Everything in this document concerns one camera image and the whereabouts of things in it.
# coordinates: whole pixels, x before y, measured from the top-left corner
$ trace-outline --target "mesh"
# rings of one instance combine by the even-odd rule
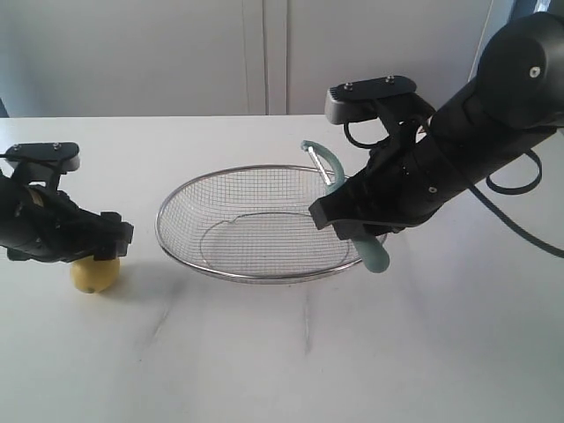
[[[178,189],[161,207],[157,233],[169,255],[217,276],[306,278],[359,260],[332,227],[316,229],[308,207],[324,195],[314,169],[227,170]]]

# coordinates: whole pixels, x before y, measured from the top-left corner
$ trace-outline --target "metal rim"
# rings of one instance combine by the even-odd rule
[[[167,205],[170,203],[170,201],[179,192],[181,192],[185,188],[189,187],[190,185],[194,185],[194,184],[201,182],[201,181],[204,181],[206,179],[211,179],[215,176],[220,176],[220,175],[223,175],[223,174],[234,174],[234,173],[237,173],[237,172],[245,172],[245,171],[249,171],[249,170],[260,170],[260,169],[300,170],[300,171],[304,171],[304,172],[314,172],[316,174],[319,174],[319,171],[316,168],[307,167],[307,166],[298,166],[298,165],[255,165],[255,166],[231,167],[229,169],[223,169],[223,170],[219,170],[219,171],[216,171],[216,172],[211,172],[209,174],[203,174],[201,176],[198,176],[197,178],[194,178],[194,179],[192,179],[188,182],[185,182],[184,184],[179,186],[177,189],[173,190],[173,192],[171,192],[165,198],[165,200],[160,205],[159,212],[157,213],[157,218],[155,219],[155,234],[156,234],[159,246],[165,252],[165,254],[167,254],[167,256],[174,259],[177,263],[184,264],[184,265],[186,265],[186,266],[188,266],[192,269],[195,269],[197,271],[201,271],[202,273],[209,274],[209,275],[212,275],[212,276],[218,276],[218,277],[221,277],[221,278],[229,278],[231,280],[237,280],[238,282],[246,282],[246,283],[253,283],[254,281],[256,282],[257,280],[288,281],[288,280],[291,280],[291,279],[299,279],[299,278],[321,277],[323,275],[330,275],[330,274],[333,274],[333,273],[339,273],[341,271],[344,271],[344,270],[346,270],[350,267],[353,267],[354,265],[362,262],[362,259],[359,257],[356,260],[352,260],[350,262],[343,263],[338,267],[328,267],[328,268],[320,269],[320,270],[317,270],[317,271],[292,273],[292,274],[286,274],[286,275],[281,275],[281,276],[240,275],[240,274],[237,274],[237,273],[230,273],[230,272],[227,272],[227,271],[217,271],[215,269],[210,269],[210,268],[207,268],[207,267],[203,267],[199,264],[194,264],[194,263],[182,260],[181,258],[175,256],[171,251],[168,250],[167,246],[165,245],[165,242],[163,241],[162,234],[160,233],[159,222],[160,222],[160,219],[162,217],[164,210],[167,208]]]

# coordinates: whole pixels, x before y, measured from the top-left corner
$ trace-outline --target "table surface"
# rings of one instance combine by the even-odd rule
[[[376,123],[354,133],[383,135]],[[227,167],[310,165],[304,138],[349,174],[366,161],[322,116],[0,120],[4,146],[79,143],[82,167],[62,189],[136,227],[122,280],[101,295],[76,291],[66,264],[0,258],[0,420],[562,422],[564,261],[469,194],[391,236],[382,275],[356,266],[246,286],[161,252],[153,222],[171,190]],[[535,191],[489,194],[561,246],[562,141],[538,147]],[[518,160],[495,180],[517,185],[534,171]]]

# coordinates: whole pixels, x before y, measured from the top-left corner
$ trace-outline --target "lemon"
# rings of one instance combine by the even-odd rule
[[[101,293],[117,280],[120,259],[94,261],[93,256],[81,258],[70,266],[74,286],[83,293]]]

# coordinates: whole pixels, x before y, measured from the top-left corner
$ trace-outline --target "wire mesh basket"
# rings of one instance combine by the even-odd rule
[[[246,283],[294,283],[360,262],[332,227],[318,231],[308,207],[325,195],[316,169],[237,167],[200,176],[160,207],[156,233],[175,260]]]

